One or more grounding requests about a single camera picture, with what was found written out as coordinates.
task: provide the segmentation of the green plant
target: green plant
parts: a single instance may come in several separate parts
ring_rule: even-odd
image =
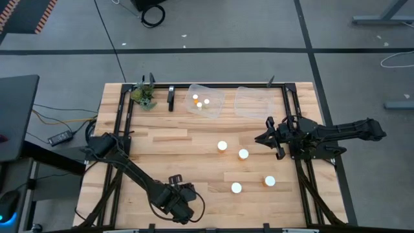
[[[142,80],[142,82],[139,82],[134,86],[136,89],[131,93],[131,99],[137,102],[144,111],[149,111],[157,104],[151,103],[151,99],[154,98],[154,83],[150,82],[149,85],[145,85],[144,77]]]

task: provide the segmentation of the wooden table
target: wooden table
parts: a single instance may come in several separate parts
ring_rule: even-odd
[[[121,85],[105,85],[95,135],[113,132]],[[322,124],[313,84],[296,83],[296,87],[302,115]],[[266,131],[265,121],[235,115],[236,89],[221,90],[226,92],[226,100],[217,119],[187,112],[183,104],[187,89],[176,89],[174,112],[170,113],[166,101],[168,90],[157,89],[153,101],[158,105],[149,112],[136,105],[131,123],[131,131],[135,131],[131,134],[131,160],[152,178],[164,183],[176,174],[181,174],[184,182],[193,183],[206,201],[204,217],[198,223],[187,225],[157,218],[150,211],[145,191],[124,176],[116,228],[148,228],[150,223],[155,223],[156,228],[262,228],[263,223],[270,223],[272,228],[305,227],[294,161],[289,155],[278,161],[275,150],[256,144],[254,137]],[[264,90],[275,92],[273,117],[276,122],[281,121],[286,116],[281,90]],[[125,99],[127,106],[129,94]],[[217,152],[220,140],[228,143],[224,154]],[[237,159],[242,148],[250,152],[243,162]],[[101,198],[106,167],[106,164],[97,164],[83,179],[78,211],[84,217]],[[314,171],[321,197],[338,218],[347,221],[334,167],[315,160]],[[274,187],[263,187],[261,181],[265,175],[276,178]],[[231,192],[233,182],[243,185],[242,193]],[[308,197],[315,223],[313,201],[310,195]],[[104,224],[109,222],[111,205],[107,206]],[[198,218],[202,211],[200,199],[190,202],[190,206],[195,211],[193,218]],[[74,225],[81,222],[75,216]]]

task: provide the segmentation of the clear plastic container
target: clear plastic container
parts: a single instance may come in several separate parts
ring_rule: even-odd
[[[274,99],[273,92],[239,87],[235,96],[234,112],[238,116],[265,120],[273,115]]]
[[[198,96],[196,102],[193,99],[195,94]],[[217,118],[221,113],[225,96],[226,94],[223,91],[191,84],[188,88],[184,104],[186,105],[187,111],[190,113],[195,113],[208,118]],[[197,107],[198,102],[202,104],[201,107]]]

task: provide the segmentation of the power adapter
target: power adapter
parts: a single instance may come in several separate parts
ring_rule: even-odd
[[[58,135],[54,135],[53,137],[50,137],[47,140],[50,143],[50,145],[53,147],[63,142],[68,142],[72,139],[73,139],[73,133],[68,130]]]

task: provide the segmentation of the floor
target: floor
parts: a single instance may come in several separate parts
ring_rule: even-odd
[[[135,12],[128,0],[120,1]],[[151,30],[110,0],[97,2],[128,82],[149,72],[158,82],[267,81],[275,75],[275,82],[314,82],[326,122],[378,120],[387,132],[381,142],[340,143],[348,149],[342,158],[356,218],[360,226],[414,229],[414,176],[409,167],[414,162],[414,112],[383,108],[386,100],[414,98],[414,68],[380,66],[399,48],[414,48],[414,28],[351,24],[352,16],[379,14],[391,0],[168,0],[162,3],[165,22]],[[303,10],[305,37],[295,3]],[[411,0],[398,15],[413,12]],[[148,12],[148,19],[157,14]],[[307,53],[311,47],[314,53]],[[40,35],[6,35],[0,44],[0,77],[38,74],[37,104],[96,110],[104,83],[124,80],[111,50],[93,0],[59,0]],[[412,64],[414,54],[389,63]],[[93,117],[35,109],[60,120]],[[65,130],[43,125],[35,116],[28,127],[43,140]],[[31,136],[27,140],[50,149]],[[82,132],[53,149],[83,145]],[[75,177],[66,179],[61,181],[79,183]],[[77,198],[76,192],[68,192],[61,199],[42,201],[35,221],[45,230],[69,228]],[[54,203],[65,208],[54,208]]]

